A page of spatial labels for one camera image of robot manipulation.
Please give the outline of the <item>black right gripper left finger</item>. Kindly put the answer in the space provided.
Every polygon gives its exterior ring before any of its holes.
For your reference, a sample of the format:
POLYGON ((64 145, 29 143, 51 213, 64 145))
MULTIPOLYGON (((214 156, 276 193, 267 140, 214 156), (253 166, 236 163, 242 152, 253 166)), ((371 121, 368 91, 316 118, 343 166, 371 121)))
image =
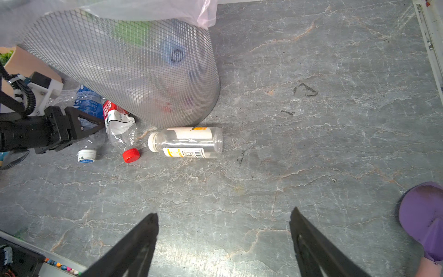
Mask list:
POLYGON ((83 277, 147 277, 158 234, 158 215, 156 213, 147 215, 81 275, 83 277))

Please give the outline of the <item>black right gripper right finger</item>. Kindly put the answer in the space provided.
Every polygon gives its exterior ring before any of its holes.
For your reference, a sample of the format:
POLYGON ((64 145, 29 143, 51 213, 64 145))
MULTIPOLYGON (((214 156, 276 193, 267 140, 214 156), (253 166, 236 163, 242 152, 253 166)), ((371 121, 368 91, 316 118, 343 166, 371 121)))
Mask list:
POLYGON ((296 207, 291 212, 290 231, 302 277, 369 275, 335 247, 296 207))

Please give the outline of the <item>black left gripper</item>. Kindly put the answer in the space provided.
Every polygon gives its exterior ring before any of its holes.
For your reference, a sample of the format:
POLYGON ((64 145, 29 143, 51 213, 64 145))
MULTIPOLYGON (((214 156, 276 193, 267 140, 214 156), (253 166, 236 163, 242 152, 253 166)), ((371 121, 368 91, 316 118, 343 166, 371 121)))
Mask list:
POLYGON ((34 148, 36 154, 61 151, 75 140, 91 136, 105 127, 104 120, 74 107, 67 107, 64 111, 57 106, 46 108, 43 123, 43 138, 46 141, 34 148))

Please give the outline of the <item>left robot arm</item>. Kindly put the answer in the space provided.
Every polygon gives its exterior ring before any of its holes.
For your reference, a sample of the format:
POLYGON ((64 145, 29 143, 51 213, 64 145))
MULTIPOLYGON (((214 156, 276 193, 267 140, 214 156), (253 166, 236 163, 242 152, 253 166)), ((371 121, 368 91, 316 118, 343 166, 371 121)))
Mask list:
POLYGON ((38 72, 30 77, 11 75, 1 68, 1 80, 13 88, 13 96, 1 92, 1 170, 36 154, 61 151, 101 131, 105 122, 75 107, 48 106, 63 84, 38 72))

